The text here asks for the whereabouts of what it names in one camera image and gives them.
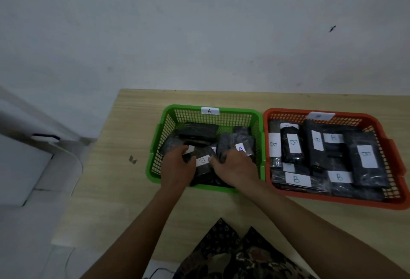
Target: white wall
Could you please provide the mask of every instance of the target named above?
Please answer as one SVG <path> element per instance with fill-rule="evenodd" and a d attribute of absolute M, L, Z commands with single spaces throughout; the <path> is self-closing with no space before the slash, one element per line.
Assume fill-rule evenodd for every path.
<path fill-rule="evenodd" d="M 86 137 L 120 88 L 408 95 L 409 2 L 0 0 L 0 84 Z"/>

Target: table top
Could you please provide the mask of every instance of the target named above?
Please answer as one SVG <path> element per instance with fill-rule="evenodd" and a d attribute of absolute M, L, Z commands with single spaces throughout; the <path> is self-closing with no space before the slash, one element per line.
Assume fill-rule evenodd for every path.
<path fill-rule="evenodd" d="M 410 169 L 410 97 L 375 95 L 120 91 L 83 175 L 53 238 L 53 244 L 106 250 L 159 189 L 145 175 L 149 148 L 163 110 L 170 104 L 361 112 L 376 117 L 394 139 Z M 135 164 L 129 157 L 137 159 Z M 309 199 L 307 209 L 374 247 L 410 271 L 410 210 L 394 211 Z M 240 194 L 187 188 L 172 211 L 152 256 L 181 262 L 219 218 L 239 235 L 250 226 L 290 259 L 311 271 L 275 225 Z"/>

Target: floor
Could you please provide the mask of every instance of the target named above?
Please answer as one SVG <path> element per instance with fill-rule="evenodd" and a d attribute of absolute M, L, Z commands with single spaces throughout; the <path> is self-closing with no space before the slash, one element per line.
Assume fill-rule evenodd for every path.
<path fill-rule="evenodd" d="M 93 144 L 61 145 L 84 164 Z M 77 279 L 103 252 L 51 245 L 51 238 L 64 211 L 64 204 L 81 174 L 81 166 L 69 154 L 48 147 L 54 153 L 43 175 L 23 207 L 0 206 L 0 277 L 2 279 Z M 159 267 L 175 271 L 176 263 L 151 261 L 144 277 Z M 172 274 L 157 271 L 152 279 Z"/>

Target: label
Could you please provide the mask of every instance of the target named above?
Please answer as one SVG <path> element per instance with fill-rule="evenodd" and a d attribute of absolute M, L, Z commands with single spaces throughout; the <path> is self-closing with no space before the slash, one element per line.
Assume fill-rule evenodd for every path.
<path fill-rule="evenodd" d="M 282 157 L 282 148 L 280 146 L 280 133 L 270 132 L 268 137 L 269 137 L 269 157 Z"/>
<path fill-rule="evenodd" d="M 323 137 L 326 143 L 344 143 L 344 138 L 342 134 L 324 133 Z"/>
<path fill-rule="evenodd" d="M 195 147 L 193 145 L 190 145 L 188 147 L 187 151 L 184 153 L 184 155 L 187 154 L 187 153 L 193 152 L 194 149 L 195 149 Z"/>
<path fill-rule="evenodd" d="M 353 183 L 352 173 L 347 171 L 328 171 L 329 179 L 335 183 Z"/>
<path fill-rule="evenodd" d="M 362 160 L 363 168 L 377 168 L 376 157 L 373 153 L 373 148 L 371 145 L 358 145 L 357 150 L 359 151 L 360 159 Z"/>
<path fill-rule="evenodd" d="M 287 133 L 286 135 L 289 143 L 289 151 L 291 153 L 300 154 L 302 150 L 300 149 L 298 135 L 295 133 Z"/>
<path fill-rule="evenodd" d="M 282 167 L 285 172 L 295 173 L 295 165 L 293 163 L 283 162 Z"/>
<path fill-rule="evenodd" d="M 285 181 L 288 184 L 312 187 L 310 176 L 296 173 L 285 172 Z"/>
<path fill-rule="evenodd" d="M 196 159 L 196 166 L 199 167 L 199 166 L 202 166 L 202 165 L 205 165 L 205 164 L 209 163 L 208 158 L 209 158 L 209 155 L 203 156 L 201 158 L 197 158 Z"/>
<path fill-rule="evenodd" d="M 243 146 L 243 143 L 235 144 L 235 147 L 239 152 L 245 152 L 246 153 L 245 147 Z"/>
<path fill-rule="evenodd" d="M 306 119 L 331 120 L 335 113 L 310 112 Z"/>
<path fill-rule="evenodd" d="M 288 122 L 281 122 L 280 123 L 280 128 L 282 129 L 284 127 L 295 127 L 297 129 L 299 129 L 299 125 L 297 125 L 297 124 L 290 124 Z"/>
<path fill-rule="evenodd" d="M 313 137 L 313 148 L 317 149 L 318 151 L 324 151 L 323 142 L 322 142 L 322 134 L 320 132 L 312 130 L 312 137 Z"/>
<path fill-rule="evenodd" d="M 208 115 L 219 115 L 219 108 L 206 108 L 201 107 L 201 114 L 208 114 Z"/>

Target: white appliance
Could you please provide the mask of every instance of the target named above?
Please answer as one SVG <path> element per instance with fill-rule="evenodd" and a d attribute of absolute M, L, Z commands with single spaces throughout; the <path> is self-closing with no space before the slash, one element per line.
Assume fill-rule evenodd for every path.
<path fill-rule="evenodd" d="M 0 204 L 22 206 L 52 156 L 0 134 Z"/>

